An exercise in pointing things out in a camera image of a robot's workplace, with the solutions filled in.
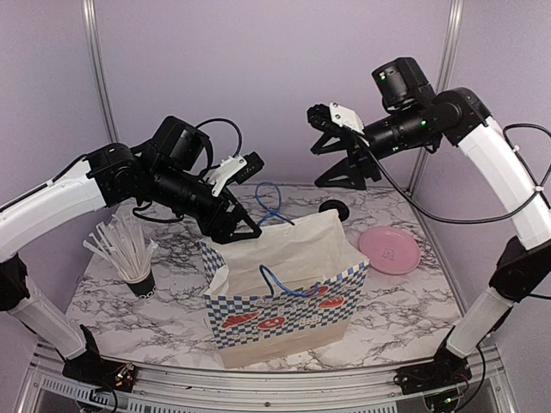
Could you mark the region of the blue checkered paper bag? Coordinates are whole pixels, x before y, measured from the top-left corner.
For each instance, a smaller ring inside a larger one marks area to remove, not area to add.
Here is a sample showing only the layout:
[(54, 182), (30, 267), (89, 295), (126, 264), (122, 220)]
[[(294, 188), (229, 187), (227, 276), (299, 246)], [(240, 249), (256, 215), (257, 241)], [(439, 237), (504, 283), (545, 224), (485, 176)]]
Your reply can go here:
[(222, 363), (245, 367), (340, 341), (369, 260), (342, 226), (342, 209), (284, 220), (236, 243), (200, 241), (207, 319)]

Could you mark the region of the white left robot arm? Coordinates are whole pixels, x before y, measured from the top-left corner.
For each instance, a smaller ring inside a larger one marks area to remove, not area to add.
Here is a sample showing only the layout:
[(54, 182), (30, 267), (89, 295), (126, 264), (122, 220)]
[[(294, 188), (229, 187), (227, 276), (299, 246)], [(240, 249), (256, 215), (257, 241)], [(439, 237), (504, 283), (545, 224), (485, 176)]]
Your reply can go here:
[(50, 342), (89, 382), (108, 377), (108, 363), (91, 333), (74, 327), (40, 295), (19, 250), (87, 213), (125, 200), (157, 202), (181, 219), (190, 216), (201, 233), (226, 244), (257, 238), (261, 230), (227, 189), (259, 172), (255, 152), (213, 166), (210, 138), (197, 126), (166, 117), (151, 139), (129, 147), (115, 143), (84, 154), (53, 179), (1, 207), (1, 309)]

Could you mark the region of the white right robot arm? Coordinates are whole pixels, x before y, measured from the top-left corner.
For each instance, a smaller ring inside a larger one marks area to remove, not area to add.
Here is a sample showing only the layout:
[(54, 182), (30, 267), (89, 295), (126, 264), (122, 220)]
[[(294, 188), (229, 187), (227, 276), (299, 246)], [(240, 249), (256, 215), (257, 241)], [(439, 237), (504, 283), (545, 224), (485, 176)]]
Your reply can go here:
[(550, 273), (550, 203), (545, 178), (535, 178), (482, 100), (459, 87), (437, 92), (418, 62), (399, 57), (376, 68), (372, 78), (381, 94), (383, 119), (367, 124), (339, 103), (316, 104), (308, 123), (319, 130), (316, 155), (342, 152), (344, 158), (316, 180), (319, 187), (361, 190), (388, 179), (383, 160), (412, 149), (435, 152), (443, 141), (477, 170), (500, 212), (461, 217), (458, 225), (511, 223), (514, 234), (498, 259), (486, 289), (451, 330), (426, 370), (434, 385), (445, 385), (513, 307), (530, 296)]

